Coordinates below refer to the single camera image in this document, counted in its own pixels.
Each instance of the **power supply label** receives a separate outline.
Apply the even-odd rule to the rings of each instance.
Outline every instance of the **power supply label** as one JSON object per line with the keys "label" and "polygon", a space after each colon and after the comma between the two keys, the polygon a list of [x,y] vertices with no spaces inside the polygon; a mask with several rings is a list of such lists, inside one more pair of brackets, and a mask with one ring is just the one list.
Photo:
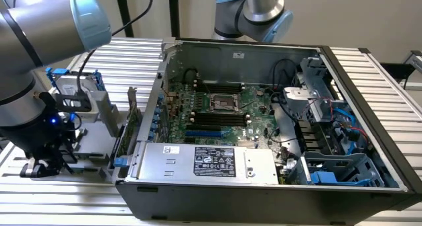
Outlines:
{"label": "power supply label", "polygon": [[236,177],[235,150],[232,148],[195,147],[193,174]]}

